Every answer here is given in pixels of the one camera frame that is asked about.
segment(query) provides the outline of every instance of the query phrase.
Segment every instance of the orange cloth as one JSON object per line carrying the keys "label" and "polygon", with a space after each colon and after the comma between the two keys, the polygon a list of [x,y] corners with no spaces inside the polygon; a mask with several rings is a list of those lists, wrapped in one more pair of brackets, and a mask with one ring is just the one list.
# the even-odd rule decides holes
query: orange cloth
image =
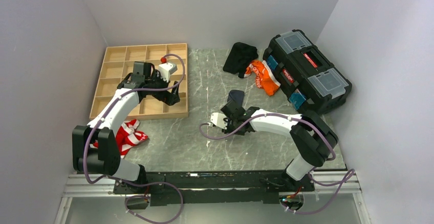
{"label": "orange cloth", "polygon": [[264,60],[254,60],[246,69],[244,77],[250,76],[254,72],[256,74],[256,86],[265,90],[267,95],[272,96],[279,89],[280,83],[276,80],[267,62]]}

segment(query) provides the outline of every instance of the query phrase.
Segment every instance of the gray floor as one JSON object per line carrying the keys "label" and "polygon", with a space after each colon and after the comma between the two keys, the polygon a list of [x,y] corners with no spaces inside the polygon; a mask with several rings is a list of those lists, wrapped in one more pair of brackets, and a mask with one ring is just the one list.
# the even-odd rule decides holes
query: gray floor
{"label": "gray floor", "polygon": [[[305,196],[305,206],[300,211],[313,211],[322,207],[330,198],[328,194]],[[137,213],[153,221],[167,221],[179,210],[179,205],[148,207]],[[75,197],[68,213],[68,224],[83,223],[147,223],[131,214],[125,213],[123,197]],[[297,223],[297,224],[360,224],[352,194],[339,194],[324,211],[315,215],[294,215],[285,213],[275,205],[260,202],[221,203],[221,204],[186,204],[180,217],[173,224],[232,224],[232,223]]]}
{"label": "gray floor", "polygon": [[[220,111],[232,89],[245,91],[244,108],[258,106],[271,112],[296,114],[282,91],[269,97],[254,84],[254,77],[240,79],[223,72],[229,50],[189,50],[189,117],[142,121],[139,130],[150,140],[133,148],[125,157],[145,166],[147,171],[263,170],[284,169],[297,155],[291,138],[267,132],[233,136],[209,141],[199,131],[199,124],[209,122],[211,113]],[[324,117],[331,126],[329,116]],[[218,128],[205,127],[211,136],[223,135]],[[323,168],[345,168],[339,146],[336,160]]]}

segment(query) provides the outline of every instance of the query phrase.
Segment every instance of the table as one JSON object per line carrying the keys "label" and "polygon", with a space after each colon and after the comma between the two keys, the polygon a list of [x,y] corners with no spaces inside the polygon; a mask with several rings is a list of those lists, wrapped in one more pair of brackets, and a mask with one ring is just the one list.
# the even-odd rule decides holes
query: table
{"label": "table", "polygon": [[[192,49],[188,52],[189,117],[141,121],[138,130],[149,140],[132,148],[125,159],[142,164],[146,171],[222,171],[284,169],[298,154],[291,138],[267,132],[210,141],[199,133],[199,124],[226,104],[230,90],[245,92],[243,107],[258,106],[270,112],[296,114],[285,94],[268,96],[256,87],[254,76],[244,79],[222,70],[229,49]],[[333,129],[329,115],[322,116]],[[217,127],[206,127],[210,136],[222,136]],[[339,145],[336,159],[322,169],[344,169]]]}

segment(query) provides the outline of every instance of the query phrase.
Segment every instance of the white wall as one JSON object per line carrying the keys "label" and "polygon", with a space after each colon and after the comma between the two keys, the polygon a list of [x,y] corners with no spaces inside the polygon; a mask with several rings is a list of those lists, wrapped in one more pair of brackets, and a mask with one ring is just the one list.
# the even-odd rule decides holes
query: white wall
{"label": "white wall", "polygon": [[104,48],[82,0],[0,0],[1,223],[53,223]]}
{"label": "white wall", "polygon": [[434,0],[339,0],[318,46],[354,90],[333,113],[373,223],[434,223]]}
{"label": "white wall", "polygon": [[85,0],[111,46],[187,42],[229,48],[265,47],[304,29],[315,41],[338,0]]}

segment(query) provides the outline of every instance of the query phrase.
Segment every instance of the robotic arm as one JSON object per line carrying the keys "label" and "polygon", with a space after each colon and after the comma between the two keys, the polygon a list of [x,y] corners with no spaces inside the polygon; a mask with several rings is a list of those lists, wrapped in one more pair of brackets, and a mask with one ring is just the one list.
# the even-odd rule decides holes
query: robotic arm
{"label": "robotic arm", "polygon": [[[109,175],[136,184],[146,184],[146,172],[142,165],[121,159],[115,135],[128,114],[145,98],[152,95],[167,105],[180,101],[178,86],[169,91],[170,75],[177,70],[174,63],[162,58],[158,69],[152,63],[135,62],[133,72],[117,86],[115,95],[104,110],[87,126],[78,125],[72,133],[73,166],[84,171],[84,148],[92,129],[96,129],[91,143],[98,141],[98,149],[89,148],[86,158],[88,172]],[[152,88],[153,91],[133,91],[138,88]]]}
{"label": "robotic arm", "polygon": [[[299,155],[289,163],[282,175],[286,184],[292,186],[298,186],[298,181],[314,167],[321,167],[331,154],[321,136],[326,138],[331,149],[338,142],[337,135],[313,111],[302,115],[273,114],[253,106],[244,110],[233,100],[223,106],[221,111],[223,114],[211,115],[211,123],[220,127],[223,133],[235,131],[236,135],[244,135],[246,132],[266,131],[292,137]],[[310,125],[315,126],[322,135],[313,131]]]}

